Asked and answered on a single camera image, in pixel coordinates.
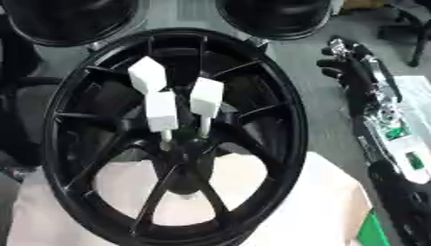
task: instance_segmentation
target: black office chair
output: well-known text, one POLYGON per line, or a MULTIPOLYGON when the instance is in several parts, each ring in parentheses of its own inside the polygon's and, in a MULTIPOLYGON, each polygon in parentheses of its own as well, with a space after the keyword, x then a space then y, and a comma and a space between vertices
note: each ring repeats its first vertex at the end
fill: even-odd
MULTIPOLYGON (((418 5, 422 5, 429 12, 431 12, 430 0, 415 0, 415 2, 418 5)), ((419 66, 420 58, 423 55, 426 44, 431 37, 431 19, 429 19, 426 22, 423 22, 415 14, 409 12, 408 10, 403 9, 400 6, 390 5, 390 7, 395 8, 399 12, 398 18, 395 20, 395 22, 400 23, 403 21, 408 21, 409 23, 407 25, 390 25, 390 26, 380 27, 378 37, 385 39, 387 32, 393 29, 398 29, 398 30, 401 29, 401 30, 408 31, 409 33, 415 33, 415 35, 418 36, 418 41, 416 44, 415 53, 412 59, 408 62, 408 64, 410 66, 417 67, 419 66)))

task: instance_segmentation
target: black wheel rim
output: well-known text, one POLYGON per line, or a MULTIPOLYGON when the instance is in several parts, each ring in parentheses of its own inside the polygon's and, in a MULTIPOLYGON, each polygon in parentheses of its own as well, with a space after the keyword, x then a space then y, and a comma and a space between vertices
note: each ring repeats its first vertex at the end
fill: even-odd
MULTIPOLYGON (((181 104, 187 105, 184 102, 177 101, 179 108, 181 104)), ((182 119, 181 110, 179 112, 180 126, 184 123, 187 128, 194 129, 195 118, 182 119)), ((65 210, 85 228, 111 242, 120 245, 238 245, 271 215, 292 190, 305 159, 307 133, 305 111, 292 82, 262 51, 236 38, 211 31, 153 30, 108 45, 65 79, 46 113, 44 171, 65 210), (208 181, 202 178, 205 175, 199 169, 188 165, 188 174, 194 177, 194 183, 198 184, 215 211, 216 217, 212 221, 184 227, 152 223, 151 215, 160 201, 160 194, 166 192, 166 185, 172 182, 169 177, 173 177, 176 168, 182 166, 171 165, 159 176, 159 182, 137 220, 113 209, 91 185, 105 162, 124 149, 144 149, 156 163, 159 158, 166 160, 171 157, 170 154, 162 154, 154 142, 147 144, 156 136, 141 123, 141 114, 122 117, 125 109, 138 107, 142 102, 142 96, 131 88, 125 69, 146 55, 167 67, 168 86, 174 89, 180 101, 187 102, 191 83, 198 76, 205 76, 226 83, 225 102, 237 109, 221 112, 210 137, 191 145, 191 162, 196 163, 199 157, 213 154, 220 143, 234 142, 266 165, 268 176, 264 183, 234 210, 225 207, 208 181), (180 67, 181 64, 192 64, 195 68, 180 67), (123 94, 121 98, 128 99, 127 102, 116 103, 121 105, 118 111, 100 107, 95 99, 101 87, 112 80, 112 85, 125 91, 126 96, 123 94), (259 123, 262 124, 262 143, 243 127, 255 120, 261 122, 261 118, 265 118, 259 123), (90 161, 82 160, 86 154, 73 148, 73 143, 85 144, 84 137, 77 140, 76 135, 84 135, 87 128, 111 133, 102 149, 97 149, 97 154, 89 157, 90 161)), ((192 138, 186 143, 195 141, 192 138)))
MULTIPOLYGON (((247 12, 250 11, 250 9, 247 8, 248 6, 246 4, 246 1, 244 2, 237 0, 216 0, 215 2, 218 12, 230 25, 242 30, 245 33, 250 34, 253 37, 267 39, 294 40, 311 36, 317 33, 326 25, 332 14, 330 1, 326 1, 326 6, 323 6, 324 9, 322 9, 320 13, 317 13, 318 15, 320 15, 320 19, 318 22, 311 22, 309 25, 298 28, 292 27, 289 23, 286 23, 286 17, 282 17, 282 19, 280 19, 279 21, 271 22, 273 21, 273 19, 278 19, 280 17, 277 16, 276 13, 274 13, 270 17, 271 20, 268 21, 267 19, 262 19, 262 17, 265 16, 264 14, 260 15, 260 13, 264 13, 264 11, 258 11, 258 13, 247 12)), ((296 18, 300 18, 300 16, 292 16, 292 19, 296 18)))

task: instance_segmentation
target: foam block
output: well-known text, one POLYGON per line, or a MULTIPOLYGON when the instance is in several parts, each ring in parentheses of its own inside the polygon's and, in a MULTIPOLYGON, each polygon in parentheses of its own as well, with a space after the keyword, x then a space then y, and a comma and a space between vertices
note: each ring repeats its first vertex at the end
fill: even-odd
POLYGON ((203 117, 216 118, 223 101, 224 83, 198 78, 190 95, 193 113, 203 117))
POLYGON ((175 94, 172 91, 148 93, 145 96, 145 109, 151 132, 178 129, 175 94))
POLYGON ((144 57, 128 69, 132 86, 143 95, 166 87, 165 68, 150 57, 144 57))

